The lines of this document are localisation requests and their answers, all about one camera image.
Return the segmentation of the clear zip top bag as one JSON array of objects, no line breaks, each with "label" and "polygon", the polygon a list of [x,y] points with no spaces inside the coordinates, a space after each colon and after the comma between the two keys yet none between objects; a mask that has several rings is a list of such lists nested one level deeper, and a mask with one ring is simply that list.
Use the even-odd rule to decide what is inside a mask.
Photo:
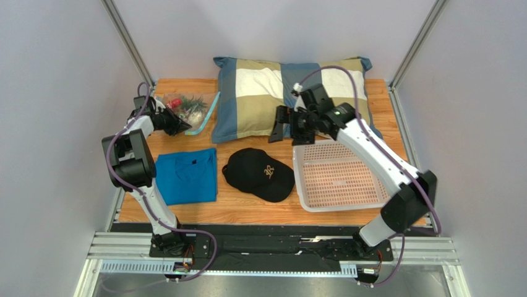
[{"label": "clear zip top bag", "polygon": [[220,97],[215,93],[166,93],[157,96],[167,108],[191,127],[184,132],[194,136],[202,132],[213,114]]}]

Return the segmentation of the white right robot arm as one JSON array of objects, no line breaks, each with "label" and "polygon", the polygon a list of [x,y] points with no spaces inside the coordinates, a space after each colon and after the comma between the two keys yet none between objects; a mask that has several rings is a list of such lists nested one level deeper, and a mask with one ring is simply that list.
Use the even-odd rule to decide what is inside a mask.
[{"label": "white right robot arm", "polygon": [[379,208],[353,236],[369,252],[404,233],[430,212],[437,187],[431,171],[420,172],[385,145],[348,103],[312,103],[276,109],[271,142],[289,124],[293,166],[302,207],[309,212]]}]

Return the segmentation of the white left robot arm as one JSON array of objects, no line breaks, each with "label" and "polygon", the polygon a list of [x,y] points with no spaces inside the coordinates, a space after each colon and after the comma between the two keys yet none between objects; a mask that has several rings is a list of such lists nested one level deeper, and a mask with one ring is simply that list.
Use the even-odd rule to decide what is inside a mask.
[{"label": "white left robot arm", "polygon": [[147,138],[154,131],[174,136],[190,127],[171,110],[160,108],[140,114],[136,109],[122,131],[101,141],[112,183],[136,199],[152,225],[152,254],[179,257],[190,247],[186,235],[179,231],[179,220],[156,185],[155,161]]}]

